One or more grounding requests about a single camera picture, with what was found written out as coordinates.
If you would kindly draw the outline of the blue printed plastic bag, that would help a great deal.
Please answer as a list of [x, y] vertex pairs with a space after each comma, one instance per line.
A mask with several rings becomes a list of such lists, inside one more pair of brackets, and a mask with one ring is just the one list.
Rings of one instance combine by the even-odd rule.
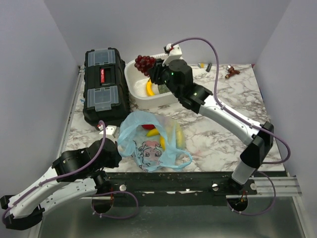
[[[147, 137], [149, 130], [143, 124], [153, 124], [160, 135]], [[177, 120], [145, 111], [132, 112], [119, 128], [117, 144], [122, 157], [131, 156], [136, 165], [145, 172], [161, 168], [180, 171], [193, 161], [186, 149], [176, 147], [175, 127]], [[160, 136], [165, 139], [165, 151], [160, 146]]]

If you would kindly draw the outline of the red fake apple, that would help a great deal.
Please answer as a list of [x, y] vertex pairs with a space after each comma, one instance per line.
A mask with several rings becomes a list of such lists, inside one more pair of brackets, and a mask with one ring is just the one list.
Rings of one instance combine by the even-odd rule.
[[152, 130], [155, 129], [155, 126], [153, 124], [143, 124], [142, 128], [145, 130]]

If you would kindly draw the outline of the dark red fake grapes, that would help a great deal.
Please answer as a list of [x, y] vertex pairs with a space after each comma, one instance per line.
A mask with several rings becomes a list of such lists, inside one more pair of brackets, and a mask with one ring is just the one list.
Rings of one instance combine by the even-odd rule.
[[149, 76], [148, 70], [154, 66], [155, 62], [156, 59], [154, 57], [138, 55], [135, 59], [134, 66], [145, 76]]

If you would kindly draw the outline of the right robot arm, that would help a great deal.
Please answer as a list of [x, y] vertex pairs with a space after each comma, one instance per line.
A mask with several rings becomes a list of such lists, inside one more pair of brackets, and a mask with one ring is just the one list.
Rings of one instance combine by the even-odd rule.
[[215, 121], [246, 145], [228, 181], [231, 193], [245, 190], [247, 180], [263, 164], [273, 146], [274, 126], [270, 122], [256, 122], [217, 102], [212, 91], [193, 81], [192, 68], [182, 59], [173, 60], [169, 65], [157, 59], [147, 73], [152, 83], [164, 84], [183, 107]]

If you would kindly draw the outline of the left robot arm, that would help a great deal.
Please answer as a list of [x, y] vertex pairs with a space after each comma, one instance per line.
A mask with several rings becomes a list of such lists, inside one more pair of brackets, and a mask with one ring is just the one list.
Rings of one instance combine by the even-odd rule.
[[4, 195], [2, 223], [7, 229], [23, 231], [42, 221], [55, 208], [76, 199], [110, 191], [104, 168], [117, 168], [121, 156], [117, 143], [97, 140], [91, 146], [65, 151], [52, 166], [24, 191]]

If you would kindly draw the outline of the green netted fake melon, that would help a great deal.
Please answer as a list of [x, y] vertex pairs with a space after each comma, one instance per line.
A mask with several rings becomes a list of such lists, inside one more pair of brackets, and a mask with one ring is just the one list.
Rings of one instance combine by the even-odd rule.
[[166, 85], [162, 84], [162, 85], [158, 85], [158, 92], [159, 94], [164, 94], [164, 93], [168, 93], [169, 89]]

